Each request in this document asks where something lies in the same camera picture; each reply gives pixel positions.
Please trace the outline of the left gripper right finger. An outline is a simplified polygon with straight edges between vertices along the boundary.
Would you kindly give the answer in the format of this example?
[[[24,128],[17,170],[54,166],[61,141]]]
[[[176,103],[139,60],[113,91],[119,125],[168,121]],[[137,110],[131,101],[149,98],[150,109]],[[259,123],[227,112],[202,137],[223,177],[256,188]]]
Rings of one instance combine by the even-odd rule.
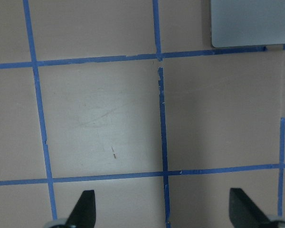
[[[234,228],[270,228],[271,221],[241,189],[229,190],[229,220]]]

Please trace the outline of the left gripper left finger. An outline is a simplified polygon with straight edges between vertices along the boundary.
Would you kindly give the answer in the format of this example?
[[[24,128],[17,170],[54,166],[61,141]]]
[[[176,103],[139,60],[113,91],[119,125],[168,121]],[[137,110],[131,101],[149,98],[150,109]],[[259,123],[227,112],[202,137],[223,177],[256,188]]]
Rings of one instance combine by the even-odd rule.
[[[95,191],[85,190],[74,206],[64,226],[66,228],[95,227]]]

